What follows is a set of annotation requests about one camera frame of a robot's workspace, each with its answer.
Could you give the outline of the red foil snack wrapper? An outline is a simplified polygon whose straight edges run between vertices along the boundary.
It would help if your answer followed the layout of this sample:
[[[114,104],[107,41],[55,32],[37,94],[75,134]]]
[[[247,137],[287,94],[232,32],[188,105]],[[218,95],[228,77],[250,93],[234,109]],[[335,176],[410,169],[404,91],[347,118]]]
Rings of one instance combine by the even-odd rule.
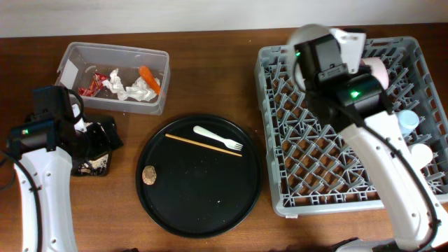
[[[79,95],[84,97],[95,97],[99,93],[99,91],[103,88],[102,82],[107,81],[108,79],[109,79],[108,76],[105,76],[100,73],[95,73],[89,87],[80,87],[78,89]]]

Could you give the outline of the white paper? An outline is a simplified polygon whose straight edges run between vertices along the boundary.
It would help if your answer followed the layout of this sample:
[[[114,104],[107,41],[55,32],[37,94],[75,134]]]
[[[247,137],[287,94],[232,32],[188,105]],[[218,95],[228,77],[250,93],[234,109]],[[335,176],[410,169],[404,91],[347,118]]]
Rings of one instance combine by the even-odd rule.
[[[132,98],[138,102],[149,102],[157,96],[154,89],[142,77],[138,77],[131,86],[125,87],[118,76],[118,72],[119,69],[114,69],[109,74],[109,78],[101,82],[104,87],[117,95],[118,100],[125,101]]]

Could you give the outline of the brown round cookie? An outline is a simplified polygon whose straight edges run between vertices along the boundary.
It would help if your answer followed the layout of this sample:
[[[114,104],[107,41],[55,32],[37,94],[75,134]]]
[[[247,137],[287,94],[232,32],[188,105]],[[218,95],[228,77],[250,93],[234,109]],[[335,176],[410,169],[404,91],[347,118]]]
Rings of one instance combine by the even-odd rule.
[[[141,177],[142,177],[142,181],[146,185],[148,185],[148,186],[153,185],[155,183],[156,178],[157,178],[157,173],[156,173],[156,170],[155,170],[154,166],[151,166],[151,165],[145,166],[143,168]]]

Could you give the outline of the wooden chopstick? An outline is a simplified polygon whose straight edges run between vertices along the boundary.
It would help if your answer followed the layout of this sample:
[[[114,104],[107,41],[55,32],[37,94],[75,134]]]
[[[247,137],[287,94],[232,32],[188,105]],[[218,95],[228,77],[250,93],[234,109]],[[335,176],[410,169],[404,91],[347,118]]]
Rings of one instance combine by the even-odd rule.
[[[210,150],[213,150],[213,151],[218,151],[218,152],[221,152],[221,153],[226,153],[226,154],[237,156],[237,157],[242,157],[242,154],[235,153],[235,152],[232,152],[232,151],[229,151],[229,150],[225,150],[225,149],[222,149],[222,148],[218,148],[218,147],[215,147],[215,146],[210,146],[210,145],[205,144],[205,143],[200,143],[200,142],[197,142],[197,141],[185,139],[185,138],[182,138],[182,137],[179,137],[179,136],[174,136],[174,135],[171,135],[171,134],[165,134],[165,136],[170,138],[170,139],[175,139],[177,141],[186,142],[186,143],[189,143],[189,144],[192,144],[192,145],[195,145],[195,146],[200,146],[200,147],[203,147],[203,148],[207,148],[207,149],[210,149]]]

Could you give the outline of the orange carrot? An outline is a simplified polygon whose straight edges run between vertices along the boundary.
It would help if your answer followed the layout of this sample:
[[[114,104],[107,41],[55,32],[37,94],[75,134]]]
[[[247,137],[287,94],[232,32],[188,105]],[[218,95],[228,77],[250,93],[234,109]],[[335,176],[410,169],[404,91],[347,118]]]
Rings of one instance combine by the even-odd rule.
[[[147,66],[139,67],[139,75],[148,84],[148,86],[155,92],[155,94],[157,95],[160,94],[161,92],[160,86],[156,81],[156,79],[153,77],[151,70]]]

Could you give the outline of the white plastic fork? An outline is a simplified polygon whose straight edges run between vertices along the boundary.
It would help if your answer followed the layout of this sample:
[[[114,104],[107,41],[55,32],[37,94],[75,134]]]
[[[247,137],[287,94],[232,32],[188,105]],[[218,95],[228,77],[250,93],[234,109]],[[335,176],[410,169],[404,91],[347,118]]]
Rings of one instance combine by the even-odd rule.
[[[219,141],[219,142],[223,143],[227,148],[234,150],[234,151],[240,151],[243,147],[243,145],[241,143],[238,143],[231,139],[225,139],[225,138],[218,136],[217,134],[215,134],[199,125],[196,125],[193,127],[193,132],[196,134],[202,135],[204,137]]]

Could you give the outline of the grey plate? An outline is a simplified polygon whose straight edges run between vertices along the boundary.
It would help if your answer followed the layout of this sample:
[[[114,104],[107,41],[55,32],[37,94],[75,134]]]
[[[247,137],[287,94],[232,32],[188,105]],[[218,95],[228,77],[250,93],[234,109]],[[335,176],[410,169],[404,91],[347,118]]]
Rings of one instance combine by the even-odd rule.
[[[321,38],[330,33],[329,28],[319,24],[307,24],[296,29],[286,43],[286,61],[288,72],[301,90],[306,90],[304,78],[298,63],[296,63],[295,45]]]

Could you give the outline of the pink bowl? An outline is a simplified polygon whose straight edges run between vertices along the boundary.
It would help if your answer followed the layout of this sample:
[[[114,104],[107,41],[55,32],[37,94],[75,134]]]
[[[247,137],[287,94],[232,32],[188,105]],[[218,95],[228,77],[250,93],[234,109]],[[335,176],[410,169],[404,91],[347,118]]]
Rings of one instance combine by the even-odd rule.
[[[385,64],[379,57],[364,58],[361,62],[369,66],[372,75],[380,82],[381,86],[386,90],[389,87],[389,75]]]

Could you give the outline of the light blue cup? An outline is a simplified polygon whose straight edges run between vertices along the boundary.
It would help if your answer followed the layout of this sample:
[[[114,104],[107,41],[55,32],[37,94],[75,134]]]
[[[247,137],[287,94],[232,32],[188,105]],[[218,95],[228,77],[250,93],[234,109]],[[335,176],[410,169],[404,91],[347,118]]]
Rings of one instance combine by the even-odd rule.
[[[419,116],[411,110],[397,113],[400,131],[404,137],[410,135],[419,125]]]

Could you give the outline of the white cup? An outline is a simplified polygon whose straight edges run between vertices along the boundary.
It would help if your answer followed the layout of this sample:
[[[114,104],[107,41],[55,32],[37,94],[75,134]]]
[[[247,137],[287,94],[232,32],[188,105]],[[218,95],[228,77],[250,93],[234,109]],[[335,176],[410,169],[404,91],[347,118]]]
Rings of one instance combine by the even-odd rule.
[[[423,143],[416,143],[408,147],[412,157],[412,167],[420,171],[433,159],[431,148]]]

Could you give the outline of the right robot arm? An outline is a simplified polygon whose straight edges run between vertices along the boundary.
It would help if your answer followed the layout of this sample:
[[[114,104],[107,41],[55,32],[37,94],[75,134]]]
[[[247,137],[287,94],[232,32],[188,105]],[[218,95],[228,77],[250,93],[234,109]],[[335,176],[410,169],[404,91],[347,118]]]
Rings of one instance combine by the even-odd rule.
[[[366,169],[393,226],[385,241],[348,239],[335,251],[446,251],[447,211],[421,170],[432,159],[424,144],[407,145],[377,57],[363,58],[366,35],[319,24],[288,40],[291,76],[309,110],[330,125]]]

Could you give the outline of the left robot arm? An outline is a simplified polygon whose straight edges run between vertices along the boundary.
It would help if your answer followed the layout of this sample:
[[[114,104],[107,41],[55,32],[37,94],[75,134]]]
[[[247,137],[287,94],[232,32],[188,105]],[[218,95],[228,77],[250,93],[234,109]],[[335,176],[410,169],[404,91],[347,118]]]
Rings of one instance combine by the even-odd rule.
[[[94,161],[108,166],[123,146],[108,115],[85,116],[81,96],[63,86],[33,91],[34,111],[13,127],[5,156],[20,184],[23,251],[77,251],[71,175]]]

